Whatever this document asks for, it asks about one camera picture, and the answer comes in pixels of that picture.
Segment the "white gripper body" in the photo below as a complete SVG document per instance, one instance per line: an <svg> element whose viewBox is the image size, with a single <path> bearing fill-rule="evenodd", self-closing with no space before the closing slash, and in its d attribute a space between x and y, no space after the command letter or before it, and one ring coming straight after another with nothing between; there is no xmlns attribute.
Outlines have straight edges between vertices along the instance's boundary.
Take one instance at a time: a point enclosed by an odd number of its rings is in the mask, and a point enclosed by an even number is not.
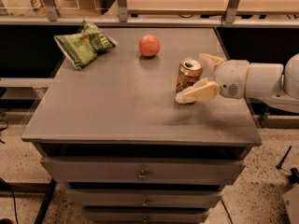
<svg viewBox="0 0 299 224"><path fill-rule="evenodd" d="M241 99L249 71L246 60L230 60L220 64L215 71L215 80L221 87L221 96Z"/></svg>

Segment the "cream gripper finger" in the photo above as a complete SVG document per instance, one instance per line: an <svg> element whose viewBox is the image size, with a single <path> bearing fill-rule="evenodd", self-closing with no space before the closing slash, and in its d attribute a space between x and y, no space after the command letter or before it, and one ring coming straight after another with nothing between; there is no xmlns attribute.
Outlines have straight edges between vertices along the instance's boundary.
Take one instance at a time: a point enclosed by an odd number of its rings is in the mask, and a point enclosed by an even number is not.
<svg viewBox="0 0 299 224"><path fill-rule="evenodd" d="M200 79L192 86L176 94L175 100L179 104L191 104L197 101L214 99L220 94L221 88L216 81Z"/></svg>
<svg viewBox="0 0 299 224"><path fill-rule="evenodd" d="M223 58L207 53L201 53L199 61L203 65L203 77L206 78L213 78L216 68L225 62Z"/></svg>

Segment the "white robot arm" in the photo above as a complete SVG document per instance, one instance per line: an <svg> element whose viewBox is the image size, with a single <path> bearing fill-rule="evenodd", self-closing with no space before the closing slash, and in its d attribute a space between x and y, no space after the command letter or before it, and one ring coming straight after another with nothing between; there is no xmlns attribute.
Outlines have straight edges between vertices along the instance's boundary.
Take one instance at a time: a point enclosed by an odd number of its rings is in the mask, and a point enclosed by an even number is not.
<svg viewBox="0 0 299 224"><path fill-rule="evenodd" d="M276 109L299 112L298 56L286 65L224 60L203 53L199 56L204 74L199 81L176 94L176 102L189 104L225 98L257 99Z"/></svg>

